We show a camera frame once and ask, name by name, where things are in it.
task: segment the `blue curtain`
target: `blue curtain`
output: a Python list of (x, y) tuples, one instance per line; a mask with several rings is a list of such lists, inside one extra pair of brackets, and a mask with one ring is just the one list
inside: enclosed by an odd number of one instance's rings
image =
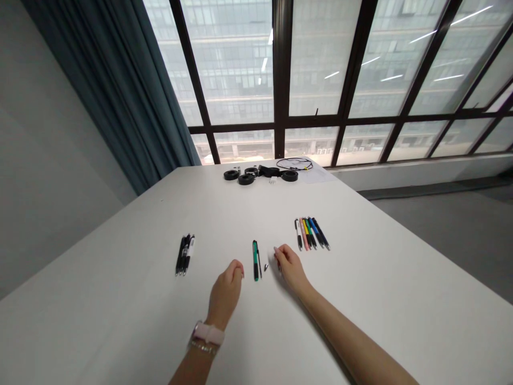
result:
[(200, 165), (142, 0), (22, 0), (138, 195)]

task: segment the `pink watch strap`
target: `pink watch strap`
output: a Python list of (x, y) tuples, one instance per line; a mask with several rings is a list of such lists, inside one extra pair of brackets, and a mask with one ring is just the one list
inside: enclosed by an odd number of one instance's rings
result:
[(194, 338), (204, 340), (206, 343), (213, 343), (221, 346), (224, 341), (224, 332), (216, 329), (213, 325), (206, 325), (201, 321), (198, 321), (194, 332), (192, 332)]

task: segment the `bracelet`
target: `bracelet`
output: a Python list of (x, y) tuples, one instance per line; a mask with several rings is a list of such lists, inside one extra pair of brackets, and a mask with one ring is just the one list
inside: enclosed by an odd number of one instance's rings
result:
[(212, 354), (213, 356), (215, 356), (217, 353), (217, 349), (215, 349), (211, 346), (205, 346), (203, 344), (200, 344), (200, 343), (196, 342), (195, 340), (191, 340), (191, 345), (194, 346), (195, 348), (198, 348), (201, 351), (204, 351), (205, 353)]

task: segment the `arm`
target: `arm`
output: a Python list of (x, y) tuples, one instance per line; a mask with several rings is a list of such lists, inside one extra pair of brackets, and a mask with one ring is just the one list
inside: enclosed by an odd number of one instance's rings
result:
[[(244, 277), (244, 266), (234, 259), (228, 268), (217, 277), (212, 292), (210, 293), (210, 303), (208, 305), (208, 316), (205, 324), (214, 325), (217, 329), (225, 331), (228, 321), (233, 314), (240, 296), (240, 286)], [(198, 340), (203, 346), (214, 347), (212, 344), (206, 344), (205, 341)], [(191, 346), (185, 355), (182, 363), (175, 372), (169, 385), (203, 385), (207, 382), (210, 367), (214, 361), (211, 353)]]
[(275, 248), (275, 256), (285, 280), (315, 319), (358, 385), (418, 385), (386, 351), (312, 287), (301, 260), (288, 245)]

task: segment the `white wall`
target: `white wall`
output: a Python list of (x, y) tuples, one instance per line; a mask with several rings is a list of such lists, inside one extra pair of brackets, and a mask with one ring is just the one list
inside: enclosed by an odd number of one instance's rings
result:
[(1, 299), (136, 195), (19, 0), (0, 47)]
[(495, 176), (513, 167), (513, 154), (440, 159), (333, 171), (356, 191), (422, 186)]

